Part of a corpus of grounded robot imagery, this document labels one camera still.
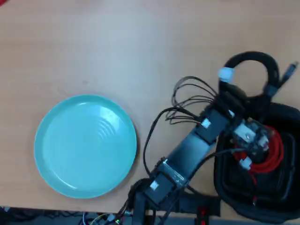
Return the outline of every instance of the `wooden table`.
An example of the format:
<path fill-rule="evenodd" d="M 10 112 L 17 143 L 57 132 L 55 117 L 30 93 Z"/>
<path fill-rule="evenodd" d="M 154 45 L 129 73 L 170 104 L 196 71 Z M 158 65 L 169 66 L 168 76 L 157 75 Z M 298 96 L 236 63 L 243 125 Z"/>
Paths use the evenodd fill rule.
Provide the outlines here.
<path fill-rule="evenodd" d="M 106 96 L 129 113 L 143 146 L 179 78 L 198 76 L 217 88 L 219 68 L 247 50 L 271 54 L 282 70 L 299 60 L 299 11 L 297 0 L 8 1 L 0 7 L 0 205 L 116 212 L 130 185 L 146 176 L 141 154 L 110 193 L 64 197 L 46 185 L 33 158 L 35 131 L 48 110 L 78 94 Z M 234 82 L 255 94 L 265 80 L 263 66 L 247 62 Z M 300 108 L 299 83 L 296 75 L 275 101 Z M 160 122 L 148 164 L 191 128 Z M 212 165 L 206 163 L 191 185 L 216 194 Z M 225 204 L 222 218 L 242 219 Z"/>

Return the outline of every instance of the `red component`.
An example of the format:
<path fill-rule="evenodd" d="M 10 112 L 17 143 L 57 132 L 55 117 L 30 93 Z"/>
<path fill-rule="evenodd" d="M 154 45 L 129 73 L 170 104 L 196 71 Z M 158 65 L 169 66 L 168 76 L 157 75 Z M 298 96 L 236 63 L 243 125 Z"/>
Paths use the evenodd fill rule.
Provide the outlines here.
<path fill-rule="evenodd" d="M 279 164 L 283 160 L 284 149 L 281 137 L 276 129 L 273 127 L 269 127 L 274 131 L 274 135 L 272 136 L 269 142 L 269 154 L 265 162 L 261 164 L 252 163 L 250 166 L 250 176 L 253 182 L 256 184 L 256 179 L 253 173 L 269 173 L 275 170 Z M 239 162 L 241 159 L 245 159 L 247 157 L 246 152 L 235 152 L 233 153 L 234 158 Z"/>
<path fill-rule="evenodd" d="M 2 6 L 7 0 L 0 0 L 0 6 Z"/>

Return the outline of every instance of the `teal plate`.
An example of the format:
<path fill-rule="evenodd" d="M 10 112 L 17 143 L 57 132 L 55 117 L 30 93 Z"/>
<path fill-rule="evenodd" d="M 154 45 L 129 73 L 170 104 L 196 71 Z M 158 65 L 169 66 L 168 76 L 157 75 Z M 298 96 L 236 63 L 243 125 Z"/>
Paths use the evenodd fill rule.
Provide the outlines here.
<path fill-rule="evenodd" d="M 136 133 L 111 100 L 80 95 L 58 103 L 43 118 L 34 158 L 44 180 L 72 198 L 93 198 L 115 188 L 136 154 Z"/>

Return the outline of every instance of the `cable bundle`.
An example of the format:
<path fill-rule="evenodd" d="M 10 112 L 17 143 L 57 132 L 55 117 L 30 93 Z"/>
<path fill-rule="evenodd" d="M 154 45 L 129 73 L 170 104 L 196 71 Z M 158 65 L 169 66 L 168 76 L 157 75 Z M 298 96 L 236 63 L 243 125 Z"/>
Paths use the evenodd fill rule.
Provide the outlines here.
<path fill-rule="evenodd" d="M 256 178 L 253 173 L 269 173 L 275 170 L 279 164 L 282 162 L 284 157 L 284 147 L 280 137 L 280 134 L 273 127 L 269 127 L 273 130 L 274 135 L 270 139 L 268 156 L 263 163 L 255 164 L 251 163 L 250 165 L 250 176 L 254 182 L 257 184 Z M 234 158 L 239 162 L 241 160 L 245 160 L 248 155 L 246 152 L 235 152 L 233 153 Z"/>

